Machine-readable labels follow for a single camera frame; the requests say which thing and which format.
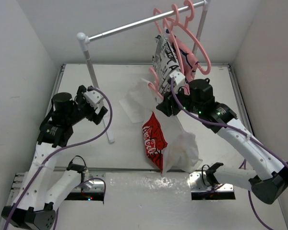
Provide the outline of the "white red print t-shirt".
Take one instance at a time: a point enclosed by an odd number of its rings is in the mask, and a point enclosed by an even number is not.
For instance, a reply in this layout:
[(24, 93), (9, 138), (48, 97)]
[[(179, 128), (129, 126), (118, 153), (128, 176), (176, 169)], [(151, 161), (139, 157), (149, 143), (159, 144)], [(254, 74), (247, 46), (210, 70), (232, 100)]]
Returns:
[(196, 136), (176, 116), (167, 117), (157, 110), (161, 99), (151, 86), (145, 79), (138, 80), (120, 104), (130, 121), (141, 125), (145, 154), (162, 174), (171, 168), (192, 173), (202, 163)]

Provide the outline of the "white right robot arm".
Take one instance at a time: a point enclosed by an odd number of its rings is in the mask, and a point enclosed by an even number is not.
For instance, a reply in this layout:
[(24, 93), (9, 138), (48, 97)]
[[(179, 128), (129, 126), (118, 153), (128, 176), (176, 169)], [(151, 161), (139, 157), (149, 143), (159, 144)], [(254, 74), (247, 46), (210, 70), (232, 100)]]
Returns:
[(288, 188), (288, 161), (276, 156), (255, 138), (226, 104), (215, 100), (210, 80), (188, 83), (189, 94), (175, 77), (168, 79), (170, 89), (157, 109), (166, 116), (184, 111), (229, 143), (251, 170), (231, 169), (221, 162), (209, 166), (202, 179), (206, 187), (232, 184), (253, 192), (263, 203), (272, 204)]

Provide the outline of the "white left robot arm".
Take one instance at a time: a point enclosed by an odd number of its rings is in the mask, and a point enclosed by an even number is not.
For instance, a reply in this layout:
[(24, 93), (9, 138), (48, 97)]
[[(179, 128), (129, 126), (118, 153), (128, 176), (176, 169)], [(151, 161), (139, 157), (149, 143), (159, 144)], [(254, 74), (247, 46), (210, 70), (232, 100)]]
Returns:
[(13, 225), (24, 230), (54, 230), (61, 203), (74, 188), (94, 180), (85, 177), (86, 165), (70, 162), (63, 176), (48, 188), (57, 160), (64, 150), (95, 141), (109, 129), (110, 125), (106, 125), (97, 136), (68, 144), (74, 125), (83, 119), (98, 125), (107, 113), (113, 114), (112, 106), (103, 106), (103, 100), (109, 99), (93, 86), (79, 86), (75, 97), (68, 92), (53, 95), (50, 109), (40, 124), (34, 157), (20, 192), (12, 204), (2, 210), (3, 229)]

